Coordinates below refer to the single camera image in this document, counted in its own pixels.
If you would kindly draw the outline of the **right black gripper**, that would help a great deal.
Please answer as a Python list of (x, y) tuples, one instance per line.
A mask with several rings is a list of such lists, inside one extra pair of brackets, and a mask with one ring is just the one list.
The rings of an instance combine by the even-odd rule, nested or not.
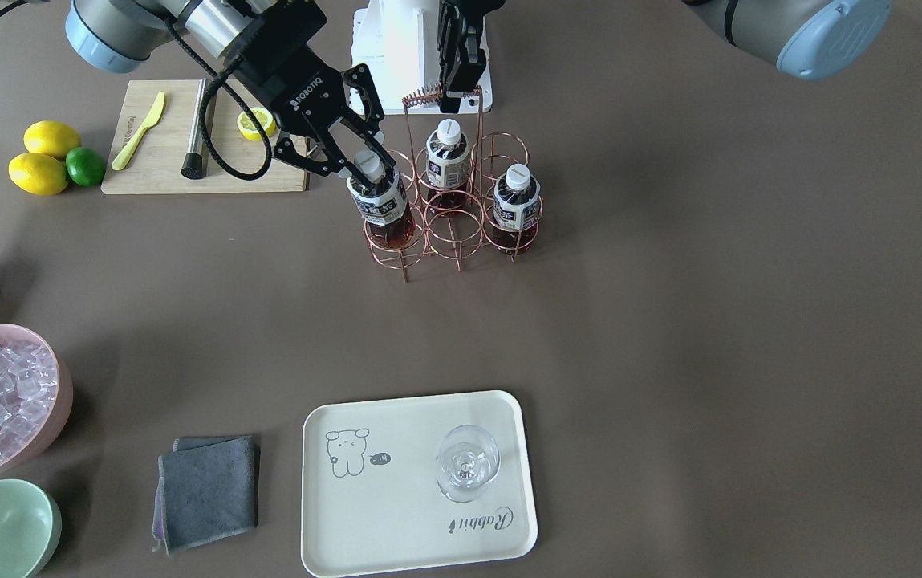
[[(249, 19), (227, 47), (225, 63), (283, 134), (307, 137), (307, 154), (288, 141), (276, 146), (277, 160), (319, 177), (339, 176), (348, 187), (376, 189), (396, 165), (384, 147), (379, 95), (368, 66), (339, 72), (311, 51), (307, 43), (326, 22), (314, 1), (277, 1)], [(353, 161), (330, 135), (337, 122), (363, 142)]]

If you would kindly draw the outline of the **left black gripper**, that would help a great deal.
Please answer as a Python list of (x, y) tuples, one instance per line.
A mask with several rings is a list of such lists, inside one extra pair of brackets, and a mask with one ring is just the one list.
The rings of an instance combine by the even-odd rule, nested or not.
[(504, 5), (505, 1), (440, 1), (441, 113), (458, 113), (461, 99), (475, 91), (487, 65), (486, 52), (481, 46), (484, 18)]

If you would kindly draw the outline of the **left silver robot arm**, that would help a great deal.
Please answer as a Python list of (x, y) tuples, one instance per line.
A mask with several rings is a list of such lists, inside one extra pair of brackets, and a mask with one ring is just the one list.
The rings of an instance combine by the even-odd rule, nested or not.
[[(484, 18), (502, 1), (440, 1), (437, 25), (438, 101), (457, 113), (476, 91), (489, 58), (481, 46)], [(729, 45), (805, 81), (838, 74), (882, 32), (891, 1), (684, 1)]]

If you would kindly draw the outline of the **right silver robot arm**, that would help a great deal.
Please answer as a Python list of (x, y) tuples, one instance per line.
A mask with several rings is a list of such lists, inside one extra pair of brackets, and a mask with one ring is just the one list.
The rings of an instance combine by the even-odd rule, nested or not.
[(373, 188), (374, 167), (393, 171), (384, 149), (384, 119), (372, 73), (364, 65), (346, 71), (327, 66), (309, 41), (327, 23), (313, 1), (72, 1), (65, 31), (72, 48), (92, 66), (115, 73), (137, 69), (168, 41), (196, 37), (223, 67), (210, 78), (197, 110), (200, 122), (218, 89), (237, 78), (273, 114), (283, 136), (268, 136), (265, 161), (252, 174), (225, 164), (201, 132), (216, 164), (237, 179), (266, 175), (272, 160), (327, 176), (336, 174)]

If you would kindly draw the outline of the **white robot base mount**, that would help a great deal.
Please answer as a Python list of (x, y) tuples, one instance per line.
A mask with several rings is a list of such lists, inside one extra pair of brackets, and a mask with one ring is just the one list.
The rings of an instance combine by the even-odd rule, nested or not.
[(405, 96), (438, 84), (438, 14), (438, 1), (370, 1), (354, 12), (353, 65), (368, 66), (387, 115), (402, 115)]

